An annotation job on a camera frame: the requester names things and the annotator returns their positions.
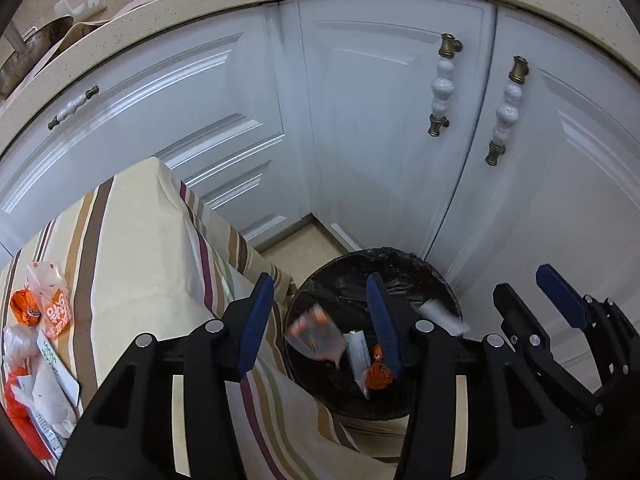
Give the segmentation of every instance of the striped fabric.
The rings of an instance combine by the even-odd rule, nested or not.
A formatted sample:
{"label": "striped fabric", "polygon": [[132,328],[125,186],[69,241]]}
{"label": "striped fabric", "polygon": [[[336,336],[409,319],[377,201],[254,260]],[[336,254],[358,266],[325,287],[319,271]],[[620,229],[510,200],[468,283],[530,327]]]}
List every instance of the striped fabric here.
{"label": "striped fabric", "polygon": [[[296,291],[290,276],[156,158],[87,193],[15,255],[0,273],[2,326],[16,323],[9,299],[24,286],[32,261],[64,269],[74,323],[54,346],[81,385],[79,414],[137,334],[161,340],[188,334],[246,297],[268,272],[276,302],[257,363],[241,384],[226,386],[248,478],[393,478],[393,465],[357,451],[342,424],[289,379],[282,319]],[[176,469],[188,474],[181,379],[174,381],[174,455]]]}

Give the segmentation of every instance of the cooking pot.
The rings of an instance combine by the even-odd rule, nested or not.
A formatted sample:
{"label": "cooking pot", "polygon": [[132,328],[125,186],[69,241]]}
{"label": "cooking pot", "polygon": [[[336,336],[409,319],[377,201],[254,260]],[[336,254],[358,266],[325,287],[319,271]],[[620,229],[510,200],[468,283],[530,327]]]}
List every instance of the cooking pot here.
{"label": "cooking pot", "polygon": [[0,99],[7,99],[49,49],[65,37],[74,19],[63,16],[47,23],[24,40],[26,49],[17,50],[0,68]]}

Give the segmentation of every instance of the black garbage bag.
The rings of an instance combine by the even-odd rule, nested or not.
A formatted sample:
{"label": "black garbage bag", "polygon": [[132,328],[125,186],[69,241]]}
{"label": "black garbage bag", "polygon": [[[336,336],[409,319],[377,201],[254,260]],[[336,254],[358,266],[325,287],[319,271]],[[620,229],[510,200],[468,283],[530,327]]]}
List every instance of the black garbage bag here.
{"label": "black garbage bag", "polygon": [[[436,298],[456,316],[460,307],[443,277],[414,254],[384,247],[347,254],[316,270],[294,297],[285,318],[285,330],[301,314],[318,303],[343,333],[363,330],[369,351],[377,344],[366,300],[367,276],[379,272],[392,296],[409,301],[418,309]],[[285,358],[293,380],[334,413],[389,420],[409,414],[414,381],[394,380],[382,390],[370,390],[367,400],[353,379],[345,352],[340,367],[328,361],[313,361],[285,345]]]}

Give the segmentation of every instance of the cabinet handle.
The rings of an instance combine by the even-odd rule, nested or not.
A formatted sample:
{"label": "cabinet handle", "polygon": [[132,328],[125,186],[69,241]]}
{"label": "cabinet handle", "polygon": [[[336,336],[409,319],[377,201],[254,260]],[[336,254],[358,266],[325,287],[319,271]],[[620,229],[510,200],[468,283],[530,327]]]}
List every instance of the cabinet handle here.
{"label": "cabinet handle", "polygon": [[498,157],[505,151],[511,127],[518,121],[518,105],[522,101],[522,85],[529,74],[529,63],[520,56],[513,57],[513,68],[509,72],[509,81],[504,88],[502,102],[495,110],[494,134],[489,142],[489,153],[484,161],[489,166],[498,164]]}
{"label": "cabinet handle", "polygon": [[81,107],[88,99],[91,99],[94,95],[96,95],[100,89],[98,86],[94,86],[89,88],[85,93],[80,94],[73,101],[69,101],[62,110],[60,110],[53,120],[48,124],[49,130],[53,130],[54,127],[58,126],[61,121],[64,121],[69,115],[73,115],[76,113],[79,107]]}
{"label": "cabinet handle", "polygon": [[433,91],[433,101],[431,102],[432,113],[429,116],[431,122],[429,126],[429,135],[437,137],[440,135],[440,128],[449,126],[449,119],[446,117],[447,102],[453,94],[453,58],[456,52],[462,50],[462,42],[457,40],[453,34],[442,35],[442,45],[438,51],[440,59],[438,60],[438,75],[431,83]]}

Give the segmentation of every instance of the white cabinet door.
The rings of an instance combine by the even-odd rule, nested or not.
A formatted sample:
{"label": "white cabinet door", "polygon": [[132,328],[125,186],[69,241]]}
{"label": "white cabinet door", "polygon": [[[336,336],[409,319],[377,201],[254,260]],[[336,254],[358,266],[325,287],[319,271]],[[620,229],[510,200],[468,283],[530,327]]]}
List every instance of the white cabinet door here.
{"label": "white cabinet door", "polygon": [[[519,119],[495,167],[485,163],[513,56],[529,61]],[[581,332],[536,286],[552,264],[580,294],[640,319],[640,86],[577,38],[498,12],[486,97],[456,194],[428,255],[474,338],[500,333],[492,302],[508,282],[549,332],[556,359],[598,385]]]}
{"label": "white cabinet door", "polygon": [[6,250],[4,245],[0,244],[0,267],[4,268],[11,258],[11,253]]}
{"label": "white cabinet door", "polygon": [[[91,100],[53,130],[69,101]],[[253,243],[300,219],[262,8],[176,28],[72,85],[0,160],[22,242],[115,173],[159,153]]]}
{"label": "white cabinet door", "polygon": [[[490,59],[481,0],[300,0],[320,219],[349,249],[424,256],[462,172]],[[441,34],[453,59],[450,126],[428,134]]]}

